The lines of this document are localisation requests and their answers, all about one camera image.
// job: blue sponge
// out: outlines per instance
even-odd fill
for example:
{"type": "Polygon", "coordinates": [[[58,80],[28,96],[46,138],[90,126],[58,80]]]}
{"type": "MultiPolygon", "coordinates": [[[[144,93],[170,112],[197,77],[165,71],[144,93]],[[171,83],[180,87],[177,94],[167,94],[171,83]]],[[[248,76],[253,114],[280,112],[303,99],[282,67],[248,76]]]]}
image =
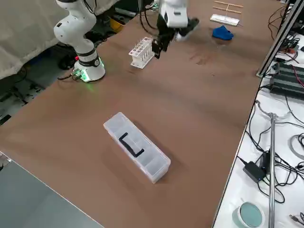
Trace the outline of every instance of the blue sponge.
{"type": "Polygon", "coordinates": [[[223,40],[231,40],[233,38],[233,34],[223,25],[219,28],[213,29],[212,36],[223,40]]]}

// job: wooden stick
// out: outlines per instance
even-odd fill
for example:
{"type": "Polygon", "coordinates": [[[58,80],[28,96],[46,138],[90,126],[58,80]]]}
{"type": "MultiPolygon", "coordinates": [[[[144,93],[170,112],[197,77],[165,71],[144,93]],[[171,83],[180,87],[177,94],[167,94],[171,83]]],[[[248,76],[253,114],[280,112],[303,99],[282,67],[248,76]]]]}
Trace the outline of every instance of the wooden stick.
{"type": "Polygon", "coordinates": [[[235,6],[235,7],[239,7],[239,8],[244,8],[244,6],[241,5],[235,5],[235,4],[230,4],[230,3],[226,3],[226,2],[222,2],[222,1],[214,1],[218,4],[224,4],[224,5],[230,5],[230,6],[235,6]]]}
{"type": "Polygon", "coordinates": [[[214,6],[213,8],[217,9],[217,10],[220,9],[220,10],[227,11],[227,12],[242,14],[242,12],[240,12],[240,11],[235,11],[235,10],[231,10],[231,9],[224,9],[224,8],[220,8],[220,7],[216,7],[216,6],[214,6]]]}

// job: white table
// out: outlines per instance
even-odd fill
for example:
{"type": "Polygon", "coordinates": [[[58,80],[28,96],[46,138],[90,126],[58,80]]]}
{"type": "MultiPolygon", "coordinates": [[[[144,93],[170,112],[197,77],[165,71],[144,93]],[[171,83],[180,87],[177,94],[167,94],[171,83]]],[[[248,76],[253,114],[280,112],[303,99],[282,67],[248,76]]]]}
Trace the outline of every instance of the white table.
{"type": "MultiPolygon", "coordinates": [[[[304,46],[304,36],[299,35],[298,37],[301,38],[299,42],[299,46],[301,48],[304,46]]],[[[282,54],[279,54],[278,57],[290,59],[288,56],[282,54]]],[[[304,52],[299,50],[296,60],[299,62],[299,64],[294,61],[287,64],[292,64],[294,66],[304,68],[304,52]]],[[[269,84],[269,79],[264,78],[261,85],[266,84],[269,84]]],[[[277,115],[284,115],[288,112],[284,96],[273,95],[269,93],[269,90],[263,89],[258,93],[256,98],[261,102],[261,107],[266,112],[273,112],[277,115]]],[[[300,120],[304,121],[304,101],[289,98],[288,102],[294,115],[300,120]]],[[[300,124],[296,119],[292,117],[291,114],[288,115],[288,117],[285,118],[282,122],[300,124]]],[[[264,114],[262,114],[256,105],[256,112],[251,124],[251,133],[254,139],[257,141],[259,134],[269,126],[270,118],[267,118],[264,114]]],[[[302,162],[302,160],[296,157],[290,151],[288,147],[288,140],[292,135],[301,133],[304,133],[304,129],[292,126],[291,124],[277,124],[275,128],[275,152],[278,153],[293,167],[296,166],[299,162],[302,162]]],[[[263,134],[260,145],[264,150],[269,149],[270,131],[263,134]]],[[[304,151],[297,140],[294,140],[293,146],[297,152],[304,155],[304,151]]],[[[247,134],[243,134],[236,156],[241,157],[247,162],[255,162],[260,155],[261,152],[255,148],[249,136],[247,134]]],[[[232,221],[232,212],[246,201],[251,201],[261,206],[266,215],[266,220],[263,227],[268,227],[269,198],[258,190],[257,184],[254,183],[243,172],[243,167],[244,164],[240,161],[240,159],[236,158],[231,168],[231,175],[219,207],[214,228],[236,228],[237,226],[232,221]]],[[[288,171],[280,167],[276,167],[275,174],[278,178],[278,181],[284,182],[287,178],[288,171]]],[[[264,192],[269,193],[268,186],[266,186],[264,183],[260,183],[260,186],[264,192]]],[[[301,224],[293,222],[289,218],[289,215],[299,215],[300,212],[304,213],[304,181],[299,177],[293,185],[278,188],[285,196],[285,203],[275,203],[275,227],[303,227],[301,224]]],[[[275,198],[281,200],[279,194],[275,194],[275,198]]]]}

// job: table surface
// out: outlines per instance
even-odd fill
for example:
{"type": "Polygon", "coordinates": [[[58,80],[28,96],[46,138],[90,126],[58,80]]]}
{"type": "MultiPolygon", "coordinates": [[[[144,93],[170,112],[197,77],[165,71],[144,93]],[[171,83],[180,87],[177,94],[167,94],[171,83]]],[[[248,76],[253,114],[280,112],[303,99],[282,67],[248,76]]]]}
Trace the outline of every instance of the table surface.
{"type": "MultiPolygon", "coordinates": [[[[299,46],[304,46],[304,36],[297,35],[300,38],[299,46]]],[[[298,51],[299,55],[295,61],[289,62],[296,67],[304,67],[304,52],[298,51]]],[[[284,59],[290,59],[286,55],[278,54],[278,57],[284,59]]],[[[269,84],[269,79],[264,78],[262,81],[262,85],[269,84]]],[[[280,95],[270,94],[268,90],[261,90],[257,94],[257,100],[261,102],[261,107],[266,112],[273,112],[277,115],[284,115],[288,112],[288,108],[286,105],[285,97],[280,95]]],[[[304,113],[304,101],[296,100],[289,98],[288,103],[296,117],[300,120],[304,121],[302,113],[304,113]]],[[[292,122],[295,124],[301,124],[297,120],[295,120],[292,115],[289,115],[287,118],[282,120],[281,122],[292,122]]],[[[270,126],[269,118],[265,118],[265,115],[261,113],[261,111],[256,106],[256,112],[252,119],[251,124],[251,132],[254,139],[259,138],[259,134],[267,129],[270,126]]],[[[293,167],[296,166],[299,162],[303,160],[296,157],[289,149],[288,140],[291,136],[295,134],[303,133],[303,129],[294,127],[290,124],[279,124],[275,127],[275,149],[276,153],[280,155],[284,160],[286,160],[293,167]]],[[[270,147],[270,131],[267,134],[264,134],[260,145],[264,149],[269,149],[270,147]]],[[[304,151],[301,148],[300,144],[296,141],[293,143],[294,149],[304,155],[304,151]]],[[[251,142],[249,136],[247,134],[241,140],[240,148],[237,155],[243,158],[245,161],[256,161],[261,153],[254,147],[251,142]]],[[[231,172],[231,176],[229,178],[229,182],[227,188],[225,190],[224,197],[222,199],[219,213],[216,218],[216,222],[214,224],[214,228],[222,228],[225,225],[226,228],[234,228],[236,227],[232,221],[232,212],[235,208],[239,207],[245,201],[251,201],[261,206],[264,213],[266,214],[266,222],[263,227],[268,227],[268,210],[269,210],[269,198],[264,196],[261,192],[259,192],[257,188],[257,184],[255,184],[244,172],[243,172],[244,164],[236,159],[233,164],[233,169],[231,172]]],[[[275,169],[276,177],[279,181],[284,182],[288,176],[288,171],[285,171],[279,167],[275,169]]],[[[261,189],[264,192],[269,192],[269,187],[264,184],[260,184],[261,189]]],[[[298,180],[290,186],[286,187],[278,187],[285,196],[284,204],[275,204],[275,227],[276,228],[285,228],[285,227],[302,227],[300,224],[294,223],[289,215],[299,215],[300,212],[304,212],[304,198],[303,198],[303,189],[304,182],[302,179],[298,178],[298,180]]],[[[281,201],[282,198],[279,194],[275,195],[275,199],[281,201]]]]}
{"type": "Polygon", "coordinates": [[[146,36],[133,19],[99,46],[101,81],[55,82],[0,128],[0,151],[106,228],[210,227],[272,44],[269,12],[280,6],[231,3],[244,5],[231,42],[211,37],[213,1],[192,0],[199,28],[144,70],[130,66],[146,36]],[[117,112],[171,159],[156,184],[103,128],[117,112]]]}

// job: brown table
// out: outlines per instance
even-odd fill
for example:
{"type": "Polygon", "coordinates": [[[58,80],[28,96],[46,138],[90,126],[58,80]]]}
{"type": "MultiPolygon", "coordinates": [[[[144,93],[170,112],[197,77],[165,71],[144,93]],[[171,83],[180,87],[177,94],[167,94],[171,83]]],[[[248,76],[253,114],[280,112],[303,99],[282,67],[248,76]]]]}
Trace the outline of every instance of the brown table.
{"type": "Polygon", "coordinates": [[[275,0],[243,4],[242,27],[211,38],[213,2],[190,1],[200,28],[172,43],[144,70],[130,66],[146,36],[138,19],[98,51],[97,83],[55,82],[0,128],[0,150],[106,228],[210,227],[259,84],[255,72],[272,41],[275,0]],[[170,157],[156,184],[103,128],[123,112],[170,157]]]}

